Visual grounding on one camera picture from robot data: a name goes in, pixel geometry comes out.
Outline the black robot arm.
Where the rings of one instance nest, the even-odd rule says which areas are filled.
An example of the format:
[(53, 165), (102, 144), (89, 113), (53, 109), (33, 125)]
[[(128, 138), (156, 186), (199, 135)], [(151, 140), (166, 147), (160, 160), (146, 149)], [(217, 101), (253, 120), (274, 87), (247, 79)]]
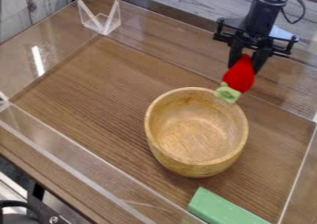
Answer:
[(213, 39), (230, 47), (227, 67), (231, 68), (242, 58), (242, 49), (254, 51), (251, 64), (259, 72), (270, 56), (287, 57), (298, 42), (298, 36), (275, 26), (278, 14), (282, 14), (290, 24), (295, 24), (306, 14), (304, 0), (297, 0), (302, 14), (297, 20), (290, 20), (285, 13), (287, 0), (251, 0), (247, 14), (243, 18), (218, 18)]

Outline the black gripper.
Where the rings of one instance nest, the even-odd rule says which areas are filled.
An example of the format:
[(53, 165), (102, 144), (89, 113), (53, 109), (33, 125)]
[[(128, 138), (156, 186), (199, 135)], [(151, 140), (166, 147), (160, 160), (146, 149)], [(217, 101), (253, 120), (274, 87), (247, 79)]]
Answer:
[(213, 38), (230, 47), (227, 67), (242, 57), (242, 49), (254, 51), (253, 68), (259, 72), (270, 55), (287, 56), (298, 37), (275, 26), (275, 18), (218, 18)]

